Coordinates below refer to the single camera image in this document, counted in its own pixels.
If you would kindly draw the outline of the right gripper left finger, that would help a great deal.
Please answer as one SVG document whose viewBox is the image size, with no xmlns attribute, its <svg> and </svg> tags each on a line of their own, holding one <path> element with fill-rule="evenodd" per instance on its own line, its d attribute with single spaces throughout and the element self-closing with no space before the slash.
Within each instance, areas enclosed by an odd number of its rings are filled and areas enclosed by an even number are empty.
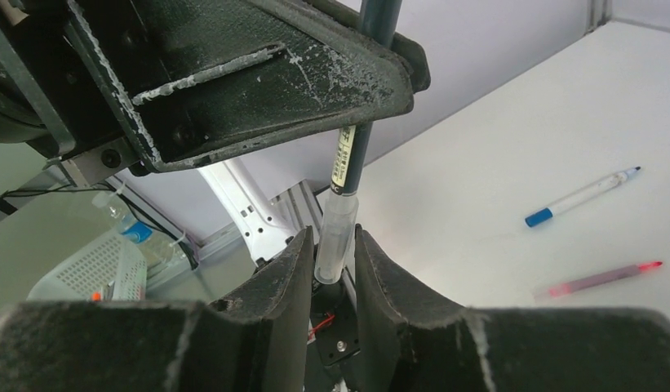
<svg viewBox="0 0 670 392">
<path fill-rule="evenodd" d="M 313 232 L 217 301 L 28 301 L 0 315 L 0 391 L 299 391 Z"/>
</svg>

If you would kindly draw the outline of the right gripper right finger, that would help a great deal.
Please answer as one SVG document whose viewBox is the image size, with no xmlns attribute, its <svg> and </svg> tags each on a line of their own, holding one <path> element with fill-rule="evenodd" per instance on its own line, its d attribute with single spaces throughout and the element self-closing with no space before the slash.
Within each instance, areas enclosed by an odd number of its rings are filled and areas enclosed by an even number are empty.
<svg viewBox="0 0 670 392">
<path fill-rule="evenodd" d="M 635 308 L 473 309 L 355 229 L 364 391 L 670 391 L 670 320 Z"/>
</svg>

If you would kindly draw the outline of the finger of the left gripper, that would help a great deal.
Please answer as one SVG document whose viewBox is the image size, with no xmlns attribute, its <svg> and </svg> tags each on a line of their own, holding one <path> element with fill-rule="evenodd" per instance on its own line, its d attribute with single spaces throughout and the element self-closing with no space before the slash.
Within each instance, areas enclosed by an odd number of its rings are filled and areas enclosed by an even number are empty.
<svg viewBox="0 0 670 392">
<path fill-rule="evenodd" d="M 70 1 L 67 34 L 151 172 L 409 113 L 405 61 L 305 1 Z"/>
<path fill-rule="evenodd" d="M 350 29 L 357 28 L 359 13 L 352 8 L 332 0 L 306 0 L 305 2 L 325 13 L 340 25 Z M 414 93 L 427 90 L 431 84 L 431 74 L 423 47 L 418 42 L 400 33 L 395 33 L 390 50 L 406 62 L 406 70 L 410 75 Z"/>
</svg>

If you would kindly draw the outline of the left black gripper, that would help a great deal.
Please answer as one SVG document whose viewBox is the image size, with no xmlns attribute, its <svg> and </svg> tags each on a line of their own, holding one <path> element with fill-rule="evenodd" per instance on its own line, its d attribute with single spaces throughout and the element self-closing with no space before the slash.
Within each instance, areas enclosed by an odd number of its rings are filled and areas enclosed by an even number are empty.
<svg viewBox="0 0 670 392">
<path fill-rule="evenodd" d="M 78 187 L 149 170 L 66 31 L 64 1 L 0 1 L 0 144 L 25 143 Z"/>
</svg>

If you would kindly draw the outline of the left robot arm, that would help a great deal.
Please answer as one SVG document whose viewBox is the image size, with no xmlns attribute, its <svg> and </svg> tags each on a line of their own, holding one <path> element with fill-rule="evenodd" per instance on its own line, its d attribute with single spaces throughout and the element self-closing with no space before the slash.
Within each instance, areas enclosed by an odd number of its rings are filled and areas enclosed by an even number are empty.
<svg viewBox="0 0 670 392">
<path fill-rule="evenodd" d="M 295 235 L 239 158 L 409 113 L 430 84 L 398 1 L 0 1 L 0 143 L 92 186 L 197 169 L 268 261 Z"/>
</svg>

